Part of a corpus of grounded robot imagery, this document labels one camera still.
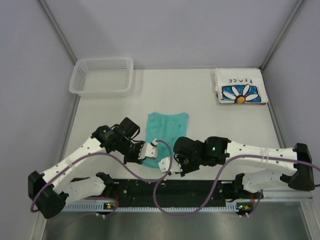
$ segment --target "folded t-shirt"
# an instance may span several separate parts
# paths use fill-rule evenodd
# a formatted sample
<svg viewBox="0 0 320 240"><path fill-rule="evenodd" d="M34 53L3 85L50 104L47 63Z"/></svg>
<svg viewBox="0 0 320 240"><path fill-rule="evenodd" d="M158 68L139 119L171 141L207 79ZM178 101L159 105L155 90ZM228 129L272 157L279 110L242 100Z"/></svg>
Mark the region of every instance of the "folded t-shirt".
<svg viewBox="0 0 320 240"><path fill-rule="evenodd" d="M264 80L257 68L216 68L215 91L221 104L265 104Z"/></svg>

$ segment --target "printed graphic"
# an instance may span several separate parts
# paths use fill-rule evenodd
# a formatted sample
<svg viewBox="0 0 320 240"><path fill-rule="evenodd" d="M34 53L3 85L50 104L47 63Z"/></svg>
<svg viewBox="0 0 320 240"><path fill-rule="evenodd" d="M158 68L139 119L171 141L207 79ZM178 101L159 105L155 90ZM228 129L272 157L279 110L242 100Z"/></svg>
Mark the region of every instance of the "printed graphic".
<svg viewBox="0 0 320 240"><path fill-rule="evenodd" d="M256 86L233 85L222 87L222 99L233 101L236 104L261 103L258 88Z"/></svg>

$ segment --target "gray wall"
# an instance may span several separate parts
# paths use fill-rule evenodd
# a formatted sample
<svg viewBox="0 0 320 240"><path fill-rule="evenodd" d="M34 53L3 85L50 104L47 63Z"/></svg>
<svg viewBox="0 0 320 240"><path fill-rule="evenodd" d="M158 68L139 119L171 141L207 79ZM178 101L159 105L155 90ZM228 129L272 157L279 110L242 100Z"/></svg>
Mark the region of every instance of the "gray wall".
<svg viewBox="0 0 320 240"><path fill-rule="evenodd" d="M297 0L47 0L78 59L259 67Z"/></svg>
<svg viewBox="0 0 320 240"><path fill-rule="evenodd" d="M265 76L286 143L308 144L320 166L320 1L306 1ZM314 193L320 207L320 191Z"/></svg>
<svg viewBox="0 0 320 240"><path fill-rule="evenodd" d="M26 239L27 177L57 160L73 96L73 65L35 0L0 7L0 238Z"/></svg>

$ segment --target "teal cloth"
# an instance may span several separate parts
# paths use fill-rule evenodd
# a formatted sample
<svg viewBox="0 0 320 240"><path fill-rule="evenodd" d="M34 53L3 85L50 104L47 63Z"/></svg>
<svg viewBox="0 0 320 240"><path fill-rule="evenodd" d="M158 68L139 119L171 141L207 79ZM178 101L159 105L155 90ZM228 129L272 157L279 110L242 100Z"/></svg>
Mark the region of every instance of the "teal cloth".
<svg viewBox="0 0 320 240"><path fill-rule="evenodd" d="M146 123L146 139L147 143L151 143L154 139L167 142L173 150L174 145L179 137L185 137L187 133L189 115L185 112L175 115L165 115L154 112L148 115ZM145 159L143 165L149 168L159 168L158 163L161 159L169 157L169 150L164 145L157 145L158 155L156 159Z"/></svg>

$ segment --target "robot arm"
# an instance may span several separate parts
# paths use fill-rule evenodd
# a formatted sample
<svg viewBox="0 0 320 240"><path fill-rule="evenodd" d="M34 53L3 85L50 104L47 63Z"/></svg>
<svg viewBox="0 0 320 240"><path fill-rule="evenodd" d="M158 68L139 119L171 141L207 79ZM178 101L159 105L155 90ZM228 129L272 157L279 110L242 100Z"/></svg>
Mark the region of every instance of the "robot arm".
<svg viewBox="0 0 320 240"><path fill-rule="evenodd" d="M222 137L209 137L205 142L180 137L174 147L175 160L173 171L183 177L202 166L223 165L228 159L238 155L258 155L259 158L243 157L231 162L231 165L246 165L265 170L255 173L241 173L235 177L234 190L256 193L261 189L289 186L295 190L311 191L315 189L311 167L291 162L268 160L269 157L299 160L311 163L307 145L297 143L294 148L261 148L248 146ZM160 170L168 170L169 159L159 163Z"/></svg>
<svg viewBox="0 0 320 240"><path fill-rule="evenodd" d="M84 180L73 181L77 175L94 164L101 156L91 156L74 163L81 157L93 153L110 153L118 151L124 155L124 163L142 164L146 158L155 159L158 154L156 142L151 144L144 141L133 140L133 135L139 134L137 126L129 118L125 118L119 125L113 127L100 126L72 154L55 166L38 173L34 171L28 176L28 195L34 200L40 189L57 176L62 170L69 167L63 174L46 187L35 202L37 208L45 218L52 218L58 214L65 205L90 196L110 195L113 186L111 177L105 173Z"/></svg>

